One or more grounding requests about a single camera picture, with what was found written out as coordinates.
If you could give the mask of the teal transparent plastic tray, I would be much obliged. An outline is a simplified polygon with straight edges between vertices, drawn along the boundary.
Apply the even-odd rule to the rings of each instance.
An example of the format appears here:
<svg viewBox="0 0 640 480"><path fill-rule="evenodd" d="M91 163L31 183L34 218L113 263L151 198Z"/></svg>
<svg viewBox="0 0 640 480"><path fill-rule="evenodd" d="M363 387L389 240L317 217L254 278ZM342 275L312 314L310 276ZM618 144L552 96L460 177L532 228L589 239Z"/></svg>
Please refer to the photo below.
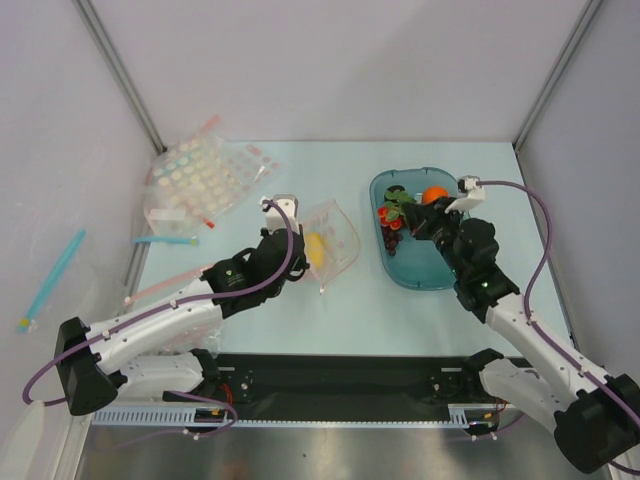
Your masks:
<svg viewBox="0 0 640 480"><path fill-rule="evenodd" d="M458 195L457 179L436 167L387 170L373 178L369 198L374 222L378 226L376 240L388 276L397 285L410 290L436 291L451 289L455 276L434 243L420 239L403 218L390 222L383 215L391 210L388 195L400 191L402 199L420 204L429 188L441 187L451 196Z"/></svg>

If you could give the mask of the yellow mango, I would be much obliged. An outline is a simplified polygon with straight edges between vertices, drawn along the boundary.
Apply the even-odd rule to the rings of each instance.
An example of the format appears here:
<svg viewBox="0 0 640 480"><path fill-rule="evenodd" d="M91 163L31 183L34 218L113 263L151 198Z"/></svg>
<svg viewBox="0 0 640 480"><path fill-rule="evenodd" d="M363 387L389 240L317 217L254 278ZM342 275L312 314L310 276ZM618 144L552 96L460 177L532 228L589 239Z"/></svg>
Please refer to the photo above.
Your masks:
<svg viewBox="0 0 640 480"><path fill-rule="evenodd" d="M322 269L326 263L326 248L323 237L317 232L305 235L305 254L311 266Z"/></svg>

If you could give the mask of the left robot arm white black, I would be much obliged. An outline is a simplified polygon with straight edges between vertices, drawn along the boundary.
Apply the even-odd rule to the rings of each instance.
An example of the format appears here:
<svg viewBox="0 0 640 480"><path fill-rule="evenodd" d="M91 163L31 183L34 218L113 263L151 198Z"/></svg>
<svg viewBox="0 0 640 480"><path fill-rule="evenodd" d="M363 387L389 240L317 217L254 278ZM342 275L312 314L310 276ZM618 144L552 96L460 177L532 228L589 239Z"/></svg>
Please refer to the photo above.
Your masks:
<svg viewBox="0 0 640 480"><path fill-rule="evenodd" d="M257 247L215 263L145 310L92 325L79 317L64 321L55 357L70 414L94 413L125 396L169 398L178 391L211 399L220 376L205 349L157 356L152 350L261 306L308 267L299 226L265 228Z"/></svg>

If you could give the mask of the red cherries with green leaves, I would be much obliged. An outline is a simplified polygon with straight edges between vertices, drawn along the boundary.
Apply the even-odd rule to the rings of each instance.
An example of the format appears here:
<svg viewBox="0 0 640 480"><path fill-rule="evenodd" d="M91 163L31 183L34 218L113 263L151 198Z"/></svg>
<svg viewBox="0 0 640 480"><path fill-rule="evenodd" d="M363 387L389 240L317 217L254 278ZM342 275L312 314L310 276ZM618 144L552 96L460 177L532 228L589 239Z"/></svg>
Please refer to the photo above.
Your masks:
<svg viewBox="0 0 640 480"><path fill-rule="evenodd" d="M380 225L400 230L405 226L405 207L415 203L407 190L388 195L384 193L383 204L377 209Z"/></svg>

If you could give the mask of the clear zip bag red dots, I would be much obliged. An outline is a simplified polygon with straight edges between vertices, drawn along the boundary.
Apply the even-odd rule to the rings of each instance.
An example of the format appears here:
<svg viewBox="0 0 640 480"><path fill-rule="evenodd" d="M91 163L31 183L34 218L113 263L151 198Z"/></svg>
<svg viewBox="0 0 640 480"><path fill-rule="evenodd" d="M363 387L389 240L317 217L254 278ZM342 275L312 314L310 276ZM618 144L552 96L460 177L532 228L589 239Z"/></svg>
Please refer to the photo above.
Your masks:
<svg viewBox="0 0 640 480"><path fill-rule="evenodd" d="M322 269L310 264L310 273L319 284L323 294L327 287L341 274L345 273L358 259L361 241L353 223L334 200L328 200L314 206L303 217L301 227L305 235L319 233L326 248L326 263Z"/></svg>

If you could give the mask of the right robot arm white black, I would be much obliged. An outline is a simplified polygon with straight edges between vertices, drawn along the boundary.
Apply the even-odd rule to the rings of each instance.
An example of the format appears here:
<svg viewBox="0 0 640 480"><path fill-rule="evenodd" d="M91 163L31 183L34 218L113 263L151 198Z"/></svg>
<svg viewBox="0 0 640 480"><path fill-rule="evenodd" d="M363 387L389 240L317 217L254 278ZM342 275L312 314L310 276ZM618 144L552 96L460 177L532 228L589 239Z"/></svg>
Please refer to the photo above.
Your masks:
<svg viewBox="0 0 640 480"><path fill-rule="evenodd" d="M408 203L403 214L417 240L432 242L455 277L462 307L506 339L531 365L496 352L461 376L473 401L502 399L549 431L564 457L592 473L639 444L639 387L610 375L558 337L496 262L494 226L454 210L454 199Z"/></svg>

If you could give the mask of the purple grape bunch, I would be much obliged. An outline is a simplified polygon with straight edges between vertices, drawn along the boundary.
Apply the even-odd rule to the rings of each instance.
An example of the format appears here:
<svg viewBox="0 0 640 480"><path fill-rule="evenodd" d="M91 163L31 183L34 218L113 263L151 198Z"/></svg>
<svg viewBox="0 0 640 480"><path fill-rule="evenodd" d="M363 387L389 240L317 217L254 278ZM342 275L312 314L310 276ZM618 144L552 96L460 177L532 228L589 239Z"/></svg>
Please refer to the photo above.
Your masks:
<svg viewBox="0 0 640 480"><path fill-rule="evenodd" d="M402 241L403 237L398 230L394 230L391 227L382 228L383 245L389 256L395 256L398 248L398 244Z"/></svg>

